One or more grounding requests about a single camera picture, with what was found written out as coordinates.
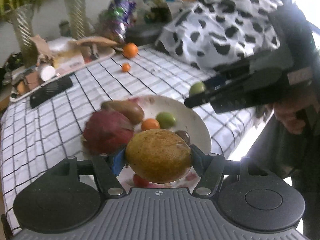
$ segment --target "circular black cover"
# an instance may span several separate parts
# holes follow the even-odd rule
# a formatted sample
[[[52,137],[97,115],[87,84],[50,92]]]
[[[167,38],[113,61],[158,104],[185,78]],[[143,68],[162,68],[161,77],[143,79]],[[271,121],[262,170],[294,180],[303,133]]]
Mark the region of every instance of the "circular black cover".
[[[100,207],[99,193],[87,184],[52,177],[26,187],[13,210],[23,228],[39,233],[61,233],[91,219]]]
[[[280,231],[303,215],[302,195],[276,176],[246,176],[221,191],[218,206],[236,225],[249,230]]]

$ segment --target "black phone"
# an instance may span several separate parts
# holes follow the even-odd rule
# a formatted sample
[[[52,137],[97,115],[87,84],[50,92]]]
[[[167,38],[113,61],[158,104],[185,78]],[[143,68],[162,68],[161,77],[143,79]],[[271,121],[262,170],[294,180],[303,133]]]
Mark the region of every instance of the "black phone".
[[[69,76],[64,76],[39,88],[30,96],[31,108],[36,108],[59,93],[71,88],[73,83]]]

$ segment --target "person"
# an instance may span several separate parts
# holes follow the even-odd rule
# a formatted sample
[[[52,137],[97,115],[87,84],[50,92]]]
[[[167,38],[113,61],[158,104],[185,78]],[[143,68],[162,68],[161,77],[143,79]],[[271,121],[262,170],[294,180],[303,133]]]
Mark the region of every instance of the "person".
[[[306,203],[302,217],[303,234],[311,240],[319,240],[320,136],[306,136],[306,123],[296,116],[296,112],[309,106],[319,112],[320,104],[313,84],[292,90],[281,102],[269,104],[267,107],[273,109],[274,115],[247,156],[282,179],[292,178],[292,186],[302,194]],[[235,176],[225,179],[226,185],[235,181]]]

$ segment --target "white tablecloth with black lines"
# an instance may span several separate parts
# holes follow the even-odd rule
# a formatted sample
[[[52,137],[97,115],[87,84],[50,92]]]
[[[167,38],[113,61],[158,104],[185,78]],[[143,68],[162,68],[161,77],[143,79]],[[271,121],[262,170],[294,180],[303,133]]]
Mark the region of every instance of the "white tablecloth with black lines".
[[[129,73],[121,65],[129,62]],[[190,86],[209,75],[152,47],[131,60],[122,55],[71,75],[73,87],[31,109],[29,98],[12,104],[1,119],[1,180],[7,221],[20,231],[12,205],[16,195],[67,156],[86,159],[80,141],[85,122],[103,101],[157,94],[183,101]],[[230,155],[252,126],[254,109],[216,115],[207,104],[194,109],[212,136],[212,152]]]

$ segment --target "white logo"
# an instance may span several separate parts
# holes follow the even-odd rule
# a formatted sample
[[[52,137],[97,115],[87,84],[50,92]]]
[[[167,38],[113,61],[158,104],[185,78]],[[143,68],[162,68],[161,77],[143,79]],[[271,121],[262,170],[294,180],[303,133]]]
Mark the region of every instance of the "white logo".
[[[158,191],[156,192],[156,195],[157,195],[157,196],[161,196],[162,194],[163,194],[163,192],[160,191],[160,190],[158,190]]]

